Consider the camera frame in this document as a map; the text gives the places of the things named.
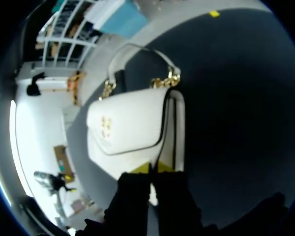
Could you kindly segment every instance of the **gold hardware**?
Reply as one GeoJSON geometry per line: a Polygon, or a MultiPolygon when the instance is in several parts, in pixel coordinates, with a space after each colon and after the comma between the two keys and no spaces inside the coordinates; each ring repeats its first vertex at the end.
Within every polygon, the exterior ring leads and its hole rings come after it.
{"type": "Polygon", "coordinates": [[[98,100],[101,101],[104,98],[109,97],[110,94],[113,92],[113,90],[116,88],[116,86],[117,86],[116,83],[110,84],[109,80],[106,80],[105,84],[104,84],[104,91],[103,91],[102,95],[98,98],[98,100]]]}
{"type": "Polygon", "coordinates": [[[173,69],[169,67],[168,77],[164,80],[155,78],[151,80],[150,87],[153,89],[163,87],[175,87],[180,82],[180,74],[174,74],[173,69]]]}
{"type": "MultiPolygon", "coordinates": [[[[169,66],[168,68],[168,76],[166,79],[162,80],[161,78],[154,78],[151,80],[150,88],[156,89],[156,88],[163,88],[163,87],[175,87],[180,82],[180,74],[175,74],[172,67],[169,66]]],[[[107,98],[111,95],[113,90],[116,88],[117,84],[113,83],[110,84],[109,80],[105,81],[104,84],[104,91],[102,95],[98,98],[98,100],[103,100],[104,98],[107,98]]]]}
{"type": "Polygon", "coordinates": [[[102,117],[102,136],[104,138],[108,138],[110,136],[110,130],[112,126],[112,119],[111,118],[106,118],[102,117]]]}

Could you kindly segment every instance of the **yellow label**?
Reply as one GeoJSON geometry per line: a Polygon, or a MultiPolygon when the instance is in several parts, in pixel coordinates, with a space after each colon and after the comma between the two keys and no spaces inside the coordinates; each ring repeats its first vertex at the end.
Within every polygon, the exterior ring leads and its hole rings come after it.
{"type": "MultiPolygon", "coordinates": [[[[149,163],[145,163],[141,166],[139,166],[138,168],[136,168],[135,170],[131,171],[131,173],[133,174],[138,174],[138,173],[142,173],[142,174],[147,174],[148,173],[148,167],[149,167],[149,163]]],[[[173,172],[174,170],[172,168],[170,168],[169,166],[165,165],[163,162],[159,161],[158,162],[158,172],[173,172]]]]}
{"type": "Polygon", "coordinates": [[[220,16],[220,13],[218,11],[210,11],[209,14],[212,16],[212,17],[218,17],[220,16]]]}

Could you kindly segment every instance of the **gold chain strap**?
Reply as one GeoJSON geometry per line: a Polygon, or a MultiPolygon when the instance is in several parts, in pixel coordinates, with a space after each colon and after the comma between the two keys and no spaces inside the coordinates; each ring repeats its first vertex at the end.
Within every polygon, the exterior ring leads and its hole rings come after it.
{"type": "MultiPolygon", "coordinates": [[[[180,74],[174,74],[174,71],[171,67],[169,67],[168,77],[164,80],[161,78],[155,78],[151,80],[150,88],[157,89],[157,88],[163,88],[163,87],[175,87],[180,82],[180,74]]],[[[109,80],[105,81],[104,84],[104,91],[102,95],[98,98],[98,100],[103,100],[104,98],[107,98],[111,95],[113,90],[116,88],[117,84],[113,83],[110,84],[109,80]]]]}
{"type": "Polygon", "coordinates": [[[102,95],[98,98],[98,100],[101,101],[104,98],[109,97],[110,94],[113,92],[113,90],[116,88],[116,86],[117,86],[116,83],[110,84],[109,80],[106,80],[105,84],[104,84],[104,91],[103,91],[102,95]]]}
{"type": "Polygon", "coordinates": [[[173,69],[169,67],[168,77],[164,80],[155,78],[151,80],[150,88],[157,89],[163,87],[175,87],[180,82],[180,74],[174,74],[173,69]]]}

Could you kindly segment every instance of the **light fixture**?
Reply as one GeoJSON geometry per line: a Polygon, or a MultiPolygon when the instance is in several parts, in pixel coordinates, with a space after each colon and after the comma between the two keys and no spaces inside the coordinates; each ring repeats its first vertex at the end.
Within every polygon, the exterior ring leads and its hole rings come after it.
{"type": "Polygon", "coordinates": [[[16,104],[15,104],[15,101],[12,100],[11,107],[10,107],[10,142],[11,142],[13,161],[16,168],[16,172],[18,173],[20,182],[24,188],[26,195],[33,197],[29,184],[25,178],[21,160],[19,157],[19,151],[18,151],[17,142],[16,142],[15,119],[16,119],[16,104]]]}

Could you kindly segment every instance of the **gold logo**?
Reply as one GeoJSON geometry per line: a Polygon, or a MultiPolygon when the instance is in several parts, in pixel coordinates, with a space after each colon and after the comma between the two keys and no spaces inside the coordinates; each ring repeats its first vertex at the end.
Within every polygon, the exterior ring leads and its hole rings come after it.
{"type": "Polygon", "coordinates": [[[111,133],[112,119],[110,117],[102,117],[102,136],[108,138],[111,133]]]}

